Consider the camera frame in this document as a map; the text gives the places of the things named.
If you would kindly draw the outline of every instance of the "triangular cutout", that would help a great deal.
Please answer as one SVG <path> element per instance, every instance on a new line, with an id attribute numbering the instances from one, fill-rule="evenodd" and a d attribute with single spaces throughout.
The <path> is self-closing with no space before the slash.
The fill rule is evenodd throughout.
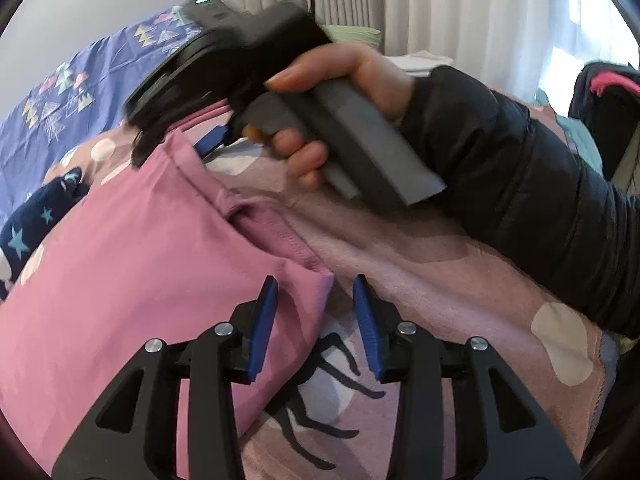
<path id="1" fill-rule="evenodd" d="M 495 368 L 491 368 L 489 370 L 489 378 L 494 390 L 501 430 L 505 433 L 513 433 L 514 431 L 533 428 L 536 425 L 536 419 L 520 401 L 500 372 Z"/>
<path id="2" fill-rule="evenodd" d="M 116 394 L 98 415 L 95 421 L 98 428 L 130 433 L 144 376 L 142 370 L 136 370 L 120 385 Z"/>

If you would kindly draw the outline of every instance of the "navy star-print fabric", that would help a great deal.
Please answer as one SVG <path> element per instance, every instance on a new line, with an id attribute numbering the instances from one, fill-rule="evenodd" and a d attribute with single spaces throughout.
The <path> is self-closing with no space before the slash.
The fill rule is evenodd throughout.
<path id="1" fill-rule="evenodd" d="M 5 300 L 31 253 L 62 217 L 85 196 L 82 170 L 73 168 L 36 190 L 0 232 L 0 299 Z"/>

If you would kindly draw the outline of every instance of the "star print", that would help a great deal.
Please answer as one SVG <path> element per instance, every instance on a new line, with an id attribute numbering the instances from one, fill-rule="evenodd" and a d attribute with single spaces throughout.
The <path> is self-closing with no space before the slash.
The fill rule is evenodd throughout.
<path id="1" fill-rule="evenodd" d="M 22 253 L 28 253 L 31 249 L 22 241 L 22 229 L 16 233 L 14 226 L 11 226 L 11 236 L 11 241 L 9 241 L 7 245 L 15 250 L 15 253 L 18 255 L 18 259 L 21 260 Z"/>
<path id="2" fill-rule="evenodd" d="M 51 209 L 47 209 L 46 207 L 44 207 L 42 209 L 42 214 L 40 215 L 40 218 L 42 218 L 45 221 L 45 224 L 49 225 L 49 222 L 53 221 L 53 216 L 51 215 Z"/>

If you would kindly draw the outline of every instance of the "black sleeve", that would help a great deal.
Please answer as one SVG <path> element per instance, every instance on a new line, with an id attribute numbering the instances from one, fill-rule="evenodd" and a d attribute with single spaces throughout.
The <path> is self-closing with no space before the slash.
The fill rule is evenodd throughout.
<path id="1" fill-rule="evenodd" d="M 526 107 L 451 67 L 416 80 L 401 126 L 466 232 L 607 330 L 640 336 L 640 205 Z"/>

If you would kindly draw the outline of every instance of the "hand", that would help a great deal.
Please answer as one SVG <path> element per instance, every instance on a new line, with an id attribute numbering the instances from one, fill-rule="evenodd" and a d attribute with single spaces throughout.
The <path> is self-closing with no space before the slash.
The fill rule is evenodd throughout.
<path id="1" fill-rule="evenodd" d="M 305 52 L 265 86 L 272 92 L 303 92 L 341 76 L 348 76 L 389 121 L 402 119 L 414 91 L 413 78 L 362 43 L 332 43 Z M 250 140 L 261 140 L 260 132 L 252 126 L 243 133 Z M 298 131 L 287 129 L 275 134 L 271 143 L 279 155 L 289 159 L 289 173 L 303 186 L 315 189 L 322 184 L 318 168 L 329 155 L 323 142 L 305 144 Z"/>

